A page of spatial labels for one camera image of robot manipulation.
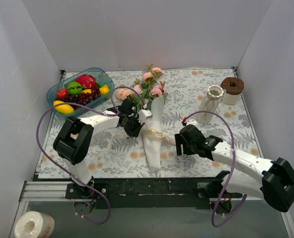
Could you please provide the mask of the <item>aluminium frame rail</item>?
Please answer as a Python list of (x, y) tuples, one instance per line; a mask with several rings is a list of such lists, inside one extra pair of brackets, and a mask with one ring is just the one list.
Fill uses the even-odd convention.
[(25, 182), (19, 201), (61, 201), (66, 200), (69, 181)]

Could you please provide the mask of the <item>white paper roll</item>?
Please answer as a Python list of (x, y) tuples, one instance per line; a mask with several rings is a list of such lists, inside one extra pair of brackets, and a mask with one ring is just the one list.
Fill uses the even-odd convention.
[(15, 225), (16, 238), (49, 238), (55, 227), (52, 216), (36, 211), (26, 212)]

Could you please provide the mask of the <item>pink artificial flower bouquet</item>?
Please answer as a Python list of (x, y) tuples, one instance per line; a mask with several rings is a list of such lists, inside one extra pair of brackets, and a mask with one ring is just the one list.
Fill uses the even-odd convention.
[(133, 90), (137, 94), (128, 88), (120, 88), (117, 92), (116, 98), (124, 101), (129, 99), (133, 102), (137, 108), (137, 111), (141, 109), (151, 109), (152, 102), (158, 98), (163, 97), (164, 101), (167, 99), (168, 93), (165, 89), (165, 82), (160, 79), (163, 76), (162, 69), (159, 67), (153, 67), (152, 64), (147, 66), (148, 71), (142, 76), (142, 79), (136, 78), (134, 81)]

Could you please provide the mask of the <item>white cup brown lid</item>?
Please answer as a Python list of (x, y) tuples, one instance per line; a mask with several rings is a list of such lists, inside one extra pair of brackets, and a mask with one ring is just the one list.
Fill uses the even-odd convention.
[(226, 105), (235, 105), (244, 89), (244, 82), (240, 78), (227, 77), (220, 86), (224, 91), (221, 102)]

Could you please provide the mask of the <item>red apple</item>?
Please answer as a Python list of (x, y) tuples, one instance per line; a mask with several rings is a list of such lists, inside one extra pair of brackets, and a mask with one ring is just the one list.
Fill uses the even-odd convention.
[(62, 88), (57, 92), (57, 98), (59, 99), (64, 99), (68, 95), (69, 93), (66, 88)]

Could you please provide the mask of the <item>dark purple grapes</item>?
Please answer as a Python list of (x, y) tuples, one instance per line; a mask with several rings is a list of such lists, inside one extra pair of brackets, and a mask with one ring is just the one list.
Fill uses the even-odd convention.
[(97, 94), (78, 94), (78, 95), (68, 95), (66, 96), (64, 99), (59, 99), (57, 98), (57, 100), (63, 101), (63, 102), (70, 102), (70, 103), (77, 103), (80, 105), (87, 105), (91, 102), (93, 102), (94, 100), (98, 99), (99, 97), (101, 97), (101, 95), (97, 95)]

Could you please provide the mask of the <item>red dragon fruit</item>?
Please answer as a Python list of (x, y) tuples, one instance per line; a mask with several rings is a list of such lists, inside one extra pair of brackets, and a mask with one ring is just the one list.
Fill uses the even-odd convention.
[(94, 89), (96, 87), (97, 81), (92, 75), (83, 74), (79, 76), (76, 80), (83, 89)]

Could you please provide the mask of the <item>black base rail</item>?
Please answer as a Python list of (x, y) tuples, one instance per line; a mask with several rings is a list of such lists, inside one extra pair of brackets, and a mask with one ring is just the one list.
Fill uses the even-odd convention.
[(96, 191), (72, 182), (66, 199), (91, 201), (96, 209), (194, 207), (211, 210), (217, 195), (200, 194), (208, 178), (97, 178), (89, 183)]

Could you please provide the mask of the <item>white ribbed ceramic vase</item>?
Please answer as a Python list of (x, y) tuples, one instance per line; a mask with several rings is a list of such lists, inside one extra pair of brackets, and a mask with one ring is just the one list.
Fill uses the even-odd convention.
[[(210, 86), (207, 89), (206, 96), (203, 98), (199, 106), (199, 110), (215, 113), (223, 94), (224, 94), (224, 91), (220, 86), (218, 85)], [(204, 113), (198, 113), (196, 120), (198, 123), (207, 124), (212, 120), (212, 118), (213, 118), (213, 114), (204, 112)]]

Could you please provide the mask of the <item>yellow lemon back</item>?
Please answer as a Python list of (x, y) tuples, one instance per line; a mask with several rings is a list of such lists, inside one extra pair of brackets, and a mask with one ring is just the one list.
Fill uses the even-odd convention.
[(109, 93), (110, 89), (107, 85), (103, 85), (102, 87), (100, 87), (100, 85), (96, 85), (94, 88), (88, 88), (88, 89), (84, 89), (82, 91), (82, 94), (86, 94), (86, 93), (89, 93), (89, 94), (97, 94), (97, 95), (105, 95), (107, 93)]

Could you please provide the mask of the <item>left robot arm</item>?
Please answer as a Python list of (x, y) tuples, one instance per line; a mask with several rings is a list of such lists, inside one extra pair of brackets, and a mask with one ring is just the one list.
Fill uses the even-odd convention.
[(86, 118), (70, 116), (59, 131), (53, 149), (63, 159), (71, 173), (70, 178), (77, 184), (76, 191), (82, 198), (93, 195), (93, 177), (87, 168), (85, 157), (92, 137), (108, 129), (122, 127), (129, 137), (138, 137), (149, 111), (136, 111), (136, 106), (124, 100), (116, 108), (108, 108), (102, 115)]

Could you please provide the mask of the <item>white paper bouquet wrap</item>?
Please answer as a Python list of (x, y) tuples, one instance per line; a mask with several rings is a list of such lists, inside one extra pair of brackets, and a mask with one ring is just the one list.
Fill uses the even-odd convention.
[(156, 173), (160, 170), (163, 109), (164, 97), (155, 98), (151, 103), (152, 118), (146, 120), (141, 130), (145, 156), (151, 173)]

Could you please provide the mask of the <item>teal plastic fruit tray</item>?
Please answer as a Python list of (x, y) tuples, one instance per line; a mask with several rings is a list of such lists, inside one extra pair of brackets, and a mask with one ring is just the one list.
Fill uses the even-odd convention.
[(95, 109), (110, 99), (113, 89), (114, 82), (107, 73), (93, 67), (51, 87), (46, 98), (50, 106), (58, 105), (53, 109), (56, 115), (79, 117), (87, 112), (80, 105)]

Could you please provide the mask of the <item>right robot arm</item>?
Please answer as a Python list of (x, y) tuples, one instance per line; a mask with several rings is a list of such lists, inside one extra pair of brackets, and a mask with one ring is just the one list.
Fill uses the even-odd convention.
[(225, 165), (235, 165), (235, 170), (245, 174), (236, 176), (233, 171), (221, 171), (204, 188), (203, 197), (224, 197), (240, 193), (265, 200), (272, 208), (287, 212), (294, 202), (294, 169), (283, 159), (270, 160), (233, 150), (222, 139), (205, 137), (194, 125), (183, 127), (175, 135), (176, 153), (199, 155)]

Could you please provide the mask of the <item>cream printed ribbon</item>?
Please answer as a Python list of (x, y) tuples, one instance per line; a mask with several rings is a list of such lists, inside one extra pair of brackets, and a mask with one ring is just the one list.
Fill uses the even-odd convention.
[[(159, 132), (155, 129), (142, 129), (139, 132), (139, 135), (141, 135), (143, 138), (147, 138), (151, 141), (161, 141), (165, 144), (172, 144), (175, 145), (175, 139), (174, 138), (170, 138), (165, 136), (162, 132)], [(126, 139), (128, 138), (128, 135), (121, 135), (121, 134), (116, 134), (114, 135), (109, 141), (108, 141), (108, 146), (106, 148), (106, 150), (110, 150), (112, 143), (114, 140), (118, 139), (118, 140), (122, 140), (122, 139)]]

